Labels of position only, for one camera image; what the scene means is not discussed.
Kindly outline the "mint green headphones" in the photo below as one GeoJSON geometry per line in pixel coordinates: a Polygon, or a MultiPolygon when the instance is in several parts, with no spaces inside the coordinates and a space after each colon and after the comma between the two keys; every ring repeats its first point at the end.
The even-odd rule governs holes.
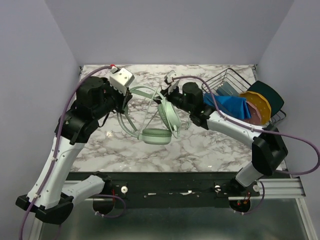
{"type": "Polygon", "coordinates": [[[160,93],[160,89],[138,85],[130,90],[132,95],[149,99],[140,127],[130,119],[128,107],[116,115],[119,126],[129,136],[148,145],[168,145],[172,138],[180,137],[181,119],[172,103],[160,93]]]}

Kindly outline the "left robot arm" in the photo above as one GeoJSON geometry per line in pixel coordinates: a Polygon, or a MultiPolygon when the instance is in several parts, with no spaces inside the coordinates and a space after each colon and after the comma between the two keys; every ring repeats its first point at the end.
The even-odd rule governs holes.
{"type": "Polygon", "coordinates": [[[75,205],[92,196],[115,197],[111,177],[96,171],[71,188],[64,183],[71,167],[90,136],[101,127],[110,113],[122,113],[132,94],[111,85],[111,79],[91,76],[82,81],[74,93],[72,104],[61,115],[55,129],[51,152],[45,166],[28,194],[17,198],[15,204],[48,224],[61,225],[75,205]]]}

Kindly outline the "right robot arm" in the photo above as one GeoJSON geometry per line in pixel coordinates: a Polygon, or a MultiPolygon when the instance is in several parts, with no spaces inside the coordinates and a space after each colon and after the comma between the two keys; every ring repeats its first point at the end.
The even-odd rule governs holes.
{"type": "Polygon", "coordinates": [[[177,83],[162,89],[161,94],[176,108],[189,114],[190,121],[206,130],[225,134],[251,148],[251,162],[231,180],[230,191],[241,196],[248,186],[262,176],[271,176],[288,155],[288,149],[278,134],[278,129],[252,125],[218,112],[204,103],[202,90],[194,82],[187,82],[179,91],[177,83]]]}

